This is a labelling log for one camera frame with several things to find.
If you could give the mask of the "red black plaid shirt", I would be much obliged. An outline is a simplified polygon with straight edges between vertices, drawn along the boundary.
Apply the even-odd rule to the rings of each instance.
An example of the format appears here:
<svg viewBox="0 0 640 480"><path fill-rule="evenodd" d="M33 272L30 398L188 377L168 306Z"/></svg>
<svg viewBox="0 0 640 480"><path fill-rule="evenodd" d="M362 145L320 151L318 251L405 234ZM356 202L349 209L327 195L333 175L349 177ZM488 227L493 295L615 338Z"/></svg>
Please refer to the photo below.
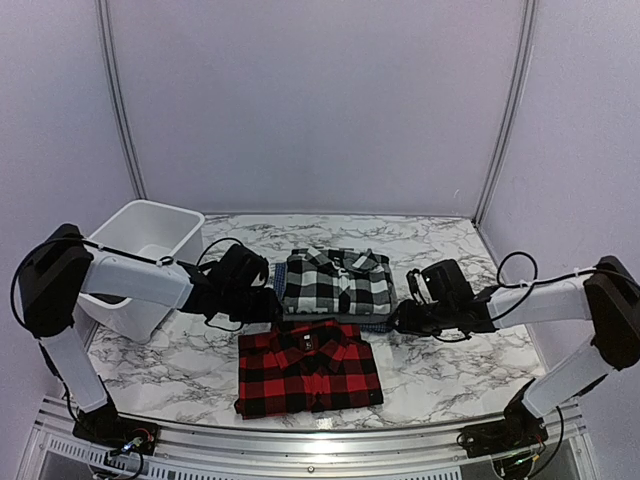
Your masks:
<svg viewBox="0 0 640 480"><path fill-rule="evenodd" d="M384 396L371 345L333 319L281 324L238 338L244 420L378 406Z"/></svg>

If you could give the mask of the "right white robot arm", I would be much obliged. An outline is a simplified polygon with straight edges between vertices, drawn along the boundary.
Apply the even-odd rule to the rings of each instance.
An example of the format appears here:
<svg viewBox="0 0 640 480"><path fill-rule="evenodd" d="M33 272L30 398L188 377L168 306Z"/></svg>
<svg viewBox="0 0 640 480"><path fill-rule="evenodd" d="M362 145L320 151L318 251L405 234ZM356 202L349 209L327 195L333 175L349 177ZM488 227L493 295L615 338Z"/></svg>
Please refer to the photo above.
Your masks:
<svg viewBox="0 0 640 480"><path fill-rule="evenodd" d="M497 283L474 292L457 262L422 270L431 301L405 300L390 317L402 334L432 337L457 330L465 337L514 326L557 321L591 322L593 335L509 402L495 430L506 448L529 437L564 401L581 396L613 371L639 361L639 284L615 256L587 269L519 284Z"/></svg>

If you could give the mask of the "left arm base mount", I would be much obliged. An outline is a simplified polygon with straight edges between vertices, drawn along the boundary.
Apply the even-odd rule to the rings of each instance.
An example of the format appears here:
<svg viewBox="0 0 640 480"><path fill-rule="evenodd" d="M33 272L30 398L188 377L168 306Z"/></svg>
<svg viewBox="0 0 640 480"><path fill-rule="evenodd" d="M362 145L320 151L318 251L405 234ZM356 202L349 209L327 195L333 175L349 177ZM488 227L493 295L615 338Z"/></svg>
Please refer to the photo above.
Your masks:
<svg viewBox="0 0 640 480"><path fill-rule="evenodd" d="M160 427L155 423L119 419L115 426L107 425L101 430L97 426L74 424L72 434L81 440L96 443L118 453L154 453L159 438Z"/></svg>

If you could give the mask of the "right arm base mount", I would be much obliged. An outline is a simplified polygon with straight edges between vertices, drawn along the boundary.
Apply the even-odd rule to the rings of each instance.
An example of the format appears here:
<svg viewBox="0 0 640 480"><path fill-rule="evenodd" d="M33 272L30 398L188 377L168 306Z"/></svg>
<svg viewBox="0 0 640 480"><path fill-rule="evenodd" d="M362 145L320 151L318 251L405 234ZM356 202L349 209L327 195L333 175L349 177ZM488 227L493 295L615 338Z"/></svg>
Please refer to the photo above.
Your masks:
<svg viewBox="0 0 640 480"><path fill-rule="evenodd" d="M542 444L548 438L547 430L537 423L525 429L499 420L463 427L456 442L469 458L478 458Z"/></svg>

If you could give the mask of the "blue checked shirt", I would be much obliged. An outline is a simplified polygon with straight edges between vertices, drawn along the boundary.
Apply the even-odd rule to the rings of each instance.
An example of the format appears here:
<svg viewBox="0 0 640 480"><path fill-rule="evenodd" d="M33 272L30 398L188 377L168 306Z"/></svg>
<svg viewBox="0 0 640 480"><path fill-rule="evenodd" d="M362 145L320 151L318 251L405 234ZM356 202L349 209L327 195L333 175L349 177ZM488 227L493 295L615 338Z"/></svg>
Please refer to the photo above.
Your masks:
<svg viewBox="0 0 640 480"><path fill-rule="evenodd" d="M272 288L276 292L276 295L280 302L283 302L284 293L286 290L286 264L276 263L273 275ZM393 327L386 321L380 323L359 323L360 329L363 332L370 332L376 334L386 334L393 330Z"/></svg>

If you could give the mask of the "black white plaid shirt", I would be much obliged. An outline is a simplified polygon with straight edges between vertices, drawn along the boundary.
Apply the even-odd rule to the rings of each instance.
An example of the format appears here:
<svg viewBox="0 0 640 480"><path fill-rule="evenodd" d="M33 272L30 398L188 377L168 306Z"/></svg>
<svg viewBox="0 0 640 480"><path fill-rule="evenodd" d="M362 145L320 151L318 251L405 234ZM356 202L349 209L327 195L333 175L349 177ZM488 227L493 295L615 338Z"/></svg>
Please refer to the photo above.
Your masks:
<svg viewBox="0 0 640 480"><path fill-rule="evenodd" d="M386 316L395 307L389 258L370 249L294 249L285 266L287 314Z"/></svg>

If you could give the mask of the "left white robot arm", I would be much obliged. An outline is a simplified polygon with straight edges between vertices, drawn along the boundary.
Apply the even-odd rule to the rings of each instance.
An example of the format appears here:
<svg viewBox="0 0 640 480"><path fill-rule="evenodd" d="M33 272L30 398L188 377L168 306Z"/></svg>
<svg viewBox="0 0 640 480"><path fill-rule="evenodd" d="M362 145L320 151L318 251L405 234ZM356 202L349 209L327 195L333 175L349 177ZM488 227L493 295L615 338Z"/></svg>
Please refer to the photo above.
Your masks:
<svg viewBox="0 0 640 480"><path fill-rule="evenodd" d="M196 264L151 259L83 237L63 224L21 260L10 284L14 319L39 345L62 382L72 417L106 445L125 438L126 423L92 366L74 328L82 294L122 297L211 320L225 314L241 325L275 322L282 307L267 285L268 261L234 240L218 260Z"/></svg>

